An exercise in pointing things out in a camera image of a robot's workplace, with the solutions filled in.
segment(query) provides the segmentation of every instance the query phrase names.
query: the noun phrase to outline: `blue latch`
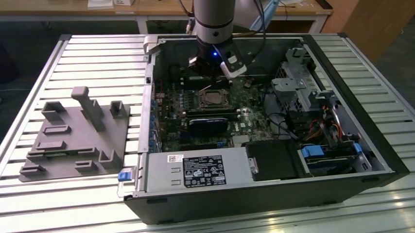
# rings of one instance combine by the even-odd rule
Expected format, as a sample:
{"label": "blue latch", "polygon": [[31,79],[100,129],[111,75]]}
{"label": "blue latch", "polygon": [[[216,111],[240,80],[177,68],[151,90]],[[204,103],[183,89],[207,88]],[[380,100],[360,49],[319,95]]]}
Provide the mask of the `blue latch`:
{"label": "blue latch", "polygon": [[129,171],[123,171],[117,174],[117,181],[131,181],[132,173]]}
{"label": "blue latch", "polygon": [[324,156],[322,146],[306,146],[303,149],[300,149],[300,152],[304,158],[308,156]]}
{"label": "blue latch", "polygon": [[352,146],[355,147],[356,153],[360,154],[363,153],[362,147],[359,143],[352,144]]}

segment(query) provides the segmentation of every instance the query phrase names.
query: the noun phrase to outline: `cpu socket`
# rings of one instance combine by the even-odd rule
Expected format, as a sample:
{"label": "cpu socket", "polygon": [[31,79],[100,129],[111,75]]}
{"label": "cpu socket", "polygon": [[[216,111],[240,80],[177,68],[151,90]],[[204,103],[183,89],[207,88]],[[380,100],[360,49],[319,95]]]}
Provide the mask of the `cpu socket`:
{"label": "cpu socket", "polygon": [[222,110],[232,108],[228,101],[228,92],[220,90],[203,90],[199,92],[200,110]]}

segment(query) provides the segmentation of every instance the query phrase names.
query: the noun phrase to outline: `motherboard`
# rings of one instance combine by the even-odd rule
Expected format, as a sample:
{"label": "motherboard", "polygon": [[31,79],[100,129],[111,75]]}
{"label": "motherboard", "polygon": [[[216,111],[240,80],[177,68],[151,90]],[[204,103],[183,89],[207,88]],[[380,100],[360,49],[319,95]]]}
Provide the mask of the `motherboard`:
{"label": "motherboard", "polygon": [[156,94],[163,151],[240,147],[271,140],[262,106],[264,84],[255,84],[248,76],[212,84],[197,79],[203,78],[173,83]]}

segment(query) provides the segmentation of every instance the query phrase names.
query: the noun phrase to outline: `warning label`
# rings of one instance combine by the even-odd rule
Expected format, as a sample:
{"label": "warning label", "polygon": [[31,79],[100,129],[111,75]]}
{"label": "warning label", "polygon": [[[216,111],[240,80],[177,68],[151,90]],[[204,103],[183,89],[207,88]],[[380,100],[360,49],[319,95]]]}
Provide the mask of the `warning label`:
{"label": "warning label", "polygon": [[227,184],[222,155],[183,158],[187,188]]}

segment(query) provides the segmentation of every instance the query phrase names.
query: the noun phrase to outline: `aluminum slotted table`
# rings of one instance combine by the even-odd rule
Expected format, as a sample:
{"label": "aluminum slotted table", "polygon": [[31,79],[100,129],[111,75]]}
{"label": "aluminum slotted table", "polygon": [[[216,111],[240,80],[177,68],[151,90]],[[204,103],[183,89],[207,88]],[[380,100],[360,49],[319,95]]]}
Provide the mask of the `aluminum slotted table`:
{"label": "aluminum slotted table", "polygon": [[[415,112],[348,38],[314,38],[410,171],[415,171]],[[57,42],[0,146],[1,232],[384,232],[415,227],[415,175],[340,204],[145,225],[121,202],[116,175],[21,183],[17,179],[47,101],[77,106],[73,86],[88,86],[100,105],[131,105],[124,166],[137,163],[144,84],[144,35],[73,35]],[[127,185],[124,192],[132,191]]]}

